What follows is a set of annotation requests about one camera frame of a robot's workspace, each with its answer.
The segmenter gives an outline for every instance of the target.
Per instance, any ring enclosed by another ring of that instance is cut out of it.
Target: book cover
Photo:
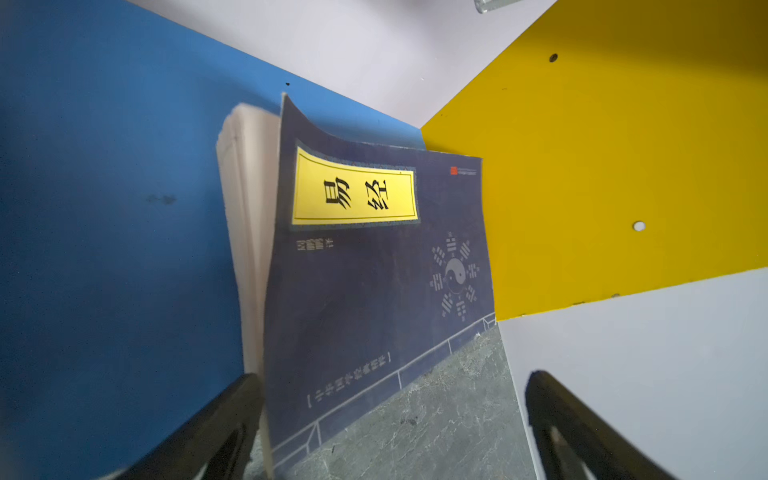
[[[495,325],[481,167],[344,141],[284,97],[263,351],[276,472]]]

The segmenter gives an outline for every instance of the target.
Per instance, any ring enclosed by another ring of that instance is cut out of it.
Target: white panel
[[[672,475],[714,480],[768,472],[767,320],[761,269],[499,328],[521,405],[547,370]],[[530,429],[528,443],[536,452]]]
[[[131,0],[421,127],[554,0]]]

